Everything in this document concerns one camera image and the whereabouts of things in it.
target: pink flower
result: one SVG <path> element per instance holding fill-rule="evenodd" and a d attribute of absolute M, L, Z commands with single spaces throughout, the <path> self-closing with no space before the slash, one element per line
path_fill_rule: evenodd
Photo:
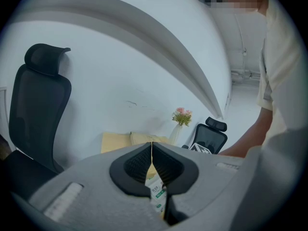
<path fill-rule="evenodd" d="M 183 112 L 185 112 L 185 109 L 184 108 L 177 108 L 177 112 L 180 112 L 182 114 Z"/>

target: flower vase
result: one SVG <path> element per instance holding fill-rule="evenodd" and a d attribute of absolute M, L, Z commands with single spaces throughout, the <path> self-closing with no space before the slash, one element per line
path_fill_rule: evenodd
<path fill-rule="evenodd" d="M 176 145 L 177 143 L 177 140 L 178 140 L 178 137 L 180 135 L 180 132 L 182 131 L 182 126 L 177 124 L 175 126 L 175 128 L 173 129 L 170 137 L 169 137 L 169 143 L 172 144 L 172 145 Z"/>

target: green label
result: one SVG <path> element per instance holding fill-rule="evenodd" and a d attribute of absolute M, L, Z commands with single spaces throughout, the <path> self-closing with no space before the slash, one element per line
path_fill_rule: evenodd
<path fill-rule="evenodd" d="M 163 190 L 161 190 L 159 193 L 158 193 L 158 195 L 156 195 L 156 198 L 159 198 L 163 193 L 165 192 L 165 190 L 163 189 Z"/>

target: black office chair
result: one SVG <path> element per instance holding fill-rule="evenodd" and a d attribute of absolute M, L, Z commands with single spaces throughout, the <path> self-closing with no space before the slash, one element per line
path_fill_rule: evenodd
<path fill-rule="evenodd" d="M 197 143 L 207 148 L 212 154 L 218 154 L 228 139 L 227 135 L 222 133 L 227 131 L 227 124 L 210 117 L 205 121 L 205 124 L 197 125 L 192 145 Z M 182 148 L 188 149 L 189 147 L 183 145 Z"/>
<path fill-rule="evenodd" d="M 9 189 L 24 199 L 63 171 L 53 159 L 53 142 L 71 94 L 70 81 L 58 74 L 60 56 L 67 51 L 70 48 L 33 45 L 16 74 L 9 134 L 26 155 L 16 150 L 3 164 Z"/>

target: chair headrest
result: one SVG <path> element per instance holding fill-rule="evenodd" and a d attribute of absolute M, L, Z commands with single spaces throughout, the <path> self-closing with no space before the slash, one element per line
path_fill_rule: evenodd
<path fill-rule="evenodd" d="M 211 117 L 206 119 L 205 124 L 207 124 L 209 127 L 213 128 L 213 129 L 221 131 L 221 132 L 227 131 L 227 124 L 226 123 L 214 120 Z"/>
<path fill-rule="evenodd" d="M 25 54 L 25 64 L 44 75 L 56 76 L 59 72 L 60 56 L 71 51 L 70 48 L 59 48 L 48 44 L 35 44 Z"/>

